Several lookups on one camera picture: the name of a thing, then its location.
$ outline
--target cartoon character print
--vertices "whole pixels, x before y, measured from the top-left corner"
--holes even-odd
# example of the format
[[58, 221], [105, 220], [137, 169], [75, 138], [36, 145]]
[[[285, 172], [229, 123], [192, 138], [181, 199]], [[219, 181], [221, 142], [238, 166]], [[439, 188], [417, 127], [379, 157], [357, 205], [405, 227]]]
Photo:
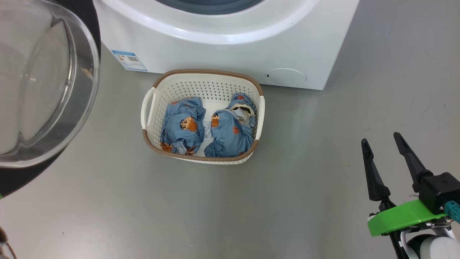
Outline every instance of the cartoon character print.
[[213, 114], [213, 117], [211, 119], [211, 128], [219, 126], [219, 119], [220, 119], [220, 116], [217, 115], [217, 113]]
[[187, 148], [187, 153], [185, 153], [186, 155], [193, 155], [195, 154], [195, 146], [191, 147], [191, 148]]
[[180, 127], [183, 130], [190, 130], [191, 132], [195, 132], [198, 129], [198, 125], [196, 121], [192, 117], [187, 117], [180, 122]]
[[160, 142], [160, 147], [161, 149], [163, 149], [163, 151], [166, 151], [166, 152], [172, 152], [173, 150], [173, 147], [167, 143], [164, 143], [164, 142]]
[[235, 135], [240, 133], [240, 130], [235, 126], [233, 126], [232, 130], [233, 130], [233, 134], [235, 134]]

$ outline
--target clothing label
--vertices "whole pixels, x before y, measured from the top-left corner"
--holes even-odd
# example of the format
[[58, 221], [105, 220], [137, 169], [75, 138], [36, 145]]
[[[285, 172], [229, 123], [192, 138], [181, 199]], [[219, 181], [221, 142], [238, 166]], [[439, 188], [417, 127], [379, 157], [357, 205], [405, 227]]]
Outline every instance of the clothing label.
[[134, 71], [147, 71], [145, 66], [137, 58], [136, 54], [118, 50], [112, 50], [112, 53], [126, 69]]
[[213, 136], [211, 135], [211, 121], [203, 120], [203, 126], [204, 126], [204, 138], [212, 139]]

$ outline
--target laundry basket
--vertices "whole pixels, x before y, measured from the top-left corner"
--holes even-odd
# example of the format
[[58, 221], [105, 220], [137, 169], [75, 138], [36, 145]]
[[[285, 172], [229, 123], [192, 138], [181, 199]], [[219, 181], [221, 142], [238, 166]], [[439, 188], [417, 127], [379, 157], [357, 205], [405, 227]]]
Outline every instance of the laundry basket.
[[[200, 97], [206, 109], [203, 120], [203, 123], [206, 123], [211, 121], [211, 116], [216, 110], [228, 106], [235, 93], [247, 94], [256, 107], [257, 123], [253, 134], [254, 142], [247, 152], [237, 157], [205, 157], [204, 149], [213, 141], [210, 134], [205, 134], [200, 149], [191, 156], [162, 150], [160, 136], [168, 104], [187, 97]], [[215, 70], [173, 70], [163, 74], [144, 97], [141, 108], [142, 133], [147, 145], [159, 154], [197, 163], [235, 165], [248, 160], [257, 147], [264, 124], [264, 113], [264, 94], [259, 83], [252, 77]]]

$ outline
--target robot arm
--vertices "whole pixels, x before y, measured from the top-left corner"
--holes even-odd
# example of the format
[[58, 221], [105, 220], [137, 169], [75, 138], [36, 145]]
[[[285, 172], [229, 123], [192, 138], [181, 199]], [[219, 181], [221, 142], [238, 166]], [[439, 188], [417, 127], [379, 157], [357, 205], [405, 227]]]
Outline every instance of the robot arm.
[[[448, 172], [433, 175], [420, 162], [398, 132], [394, 138], [404, 156], [419, 199], [396, 206], [390, 190], [383, 184], [374, 164], [374, 154], [366, 139], [361, 141], [369, 199], [380, 201], [379, 212], [369, 215], [372, 236], [389, 236], [398, 259], [460, 258], [460, 244], [450, 224], [460, 220], [460, 182]], [[406, 240], [407, 233], [431, 229], [434, 235], [417, 235]]]

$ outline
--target white washing machine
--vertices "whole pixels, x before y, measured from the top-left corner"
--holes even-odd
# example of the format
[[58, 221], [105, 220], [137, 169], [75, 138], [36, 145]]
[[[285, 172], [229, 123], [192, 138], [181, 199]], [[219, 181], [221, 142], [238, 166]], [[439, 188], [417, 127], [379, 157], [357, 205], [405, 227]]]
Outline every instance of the white washing machine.
[[359, 0], [95, 0], [128, 70], [203, 68], [321, 90]]

